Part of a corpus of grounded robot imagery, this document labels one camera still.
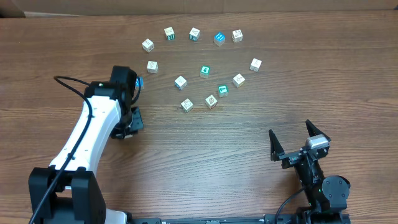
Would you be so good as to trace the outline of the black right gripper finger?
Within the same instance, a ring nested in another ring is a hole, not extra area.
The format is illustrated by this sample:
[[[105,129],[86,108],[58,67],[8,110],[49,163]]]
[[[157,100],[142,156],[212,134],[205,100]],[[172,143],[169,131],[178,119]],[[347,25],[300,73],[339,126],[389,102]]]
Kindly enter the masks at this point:
[[[326,139],[330,142],[331,138],[329,136],[327,136],[323,131],[319,130],[309,119],[307,119],[305,121],[306,127],[307,127],[307,131],[310,137],[314,137],[317,135],[324,135],[324,137],[326,137]]]
[[[271,156],[270,159],[272,161],[279,161],[280,157],[285,154],[283,147],[281,146],[277,136],[273,132],[273,130],[269,130],[269,138],[271,144]]]

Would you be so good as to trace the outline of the green-edged picture wooden block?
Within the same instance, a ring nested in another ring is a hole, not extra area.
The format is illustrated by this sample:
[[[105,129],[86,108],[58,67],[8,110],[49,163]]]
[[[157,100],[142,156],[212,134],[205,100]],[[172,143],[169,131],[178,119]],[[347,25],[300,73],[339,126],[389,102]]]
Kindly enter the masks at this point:
[[[187,98],[181,102],[181,108],[184,110],[184,112],[188,113],[193,109],[193,103]]]

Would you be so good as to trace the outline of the yellow-top wooden block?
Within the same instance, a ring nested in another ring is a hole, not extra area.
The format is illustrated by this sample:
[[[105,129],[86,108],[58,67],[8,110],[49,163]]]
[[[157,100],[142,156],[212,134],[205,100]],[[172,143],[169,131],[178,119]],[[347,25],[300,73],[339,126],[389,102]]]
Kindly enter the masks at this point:
[[[128,134],[128,135],[125,135],[125,139],[127,139],[127,138],[131,138],[133,136],[133,134]]]

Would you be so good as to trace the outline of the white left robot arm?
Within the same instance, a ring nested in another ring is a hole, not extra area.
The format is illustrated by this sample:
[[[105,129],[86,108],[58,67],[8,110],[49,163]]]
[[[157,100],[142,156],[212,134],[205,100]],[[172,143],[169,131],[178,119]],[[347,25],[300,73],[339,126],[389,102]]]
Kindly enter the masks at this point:
[[[129,212],[107,208],[96,173],[109,138],[130,138],[143,129],[135,106],[141,83],[129,67],[115,66],[109,81],[86,84],[67,143],[47,168],[30,173],[30,223],[133,223]]]

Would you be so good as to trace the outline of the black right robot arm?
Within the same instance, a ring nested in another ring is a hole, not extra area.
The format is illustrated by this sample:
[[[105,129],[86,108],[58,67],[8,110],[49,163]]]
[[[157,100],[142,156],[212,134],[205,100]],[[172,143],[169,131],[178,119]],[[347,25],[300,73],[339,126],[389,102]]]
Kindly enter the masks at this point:
[[[348,179],[331,175],[324,176],[318,160],[328,155],[331,138],[320,131],[310,120],[305,122],[309,138],[296,152],[285,153],[273,130],[269,130],[271,160],[281,161],[282,168],[293,167],[302,188],[286,199],[276,214],[265,215],[265,223],[351,223],[347,199],[351,184]],[[307,207],[299,207],[294,214],[282,214],[283,208],[298,194],[304,193]]]

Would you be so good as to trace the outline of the blue D wooden block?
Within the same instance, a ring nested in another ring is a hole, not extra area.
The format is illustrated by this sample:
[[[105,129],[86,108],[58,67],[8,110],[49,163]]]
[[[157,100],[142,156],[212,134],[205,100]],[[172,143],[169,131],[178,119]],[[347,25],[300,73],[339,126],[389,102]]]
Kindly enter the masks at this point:
[[[187,86],[187,80],[186,80],[184,77],[182,77],[182,76],[179,76],[179,77],[174,81],[174,83],[175,83],[175,86],[176,86],[179,90],[182,90],[182,89],[184,89],[184,88]]]

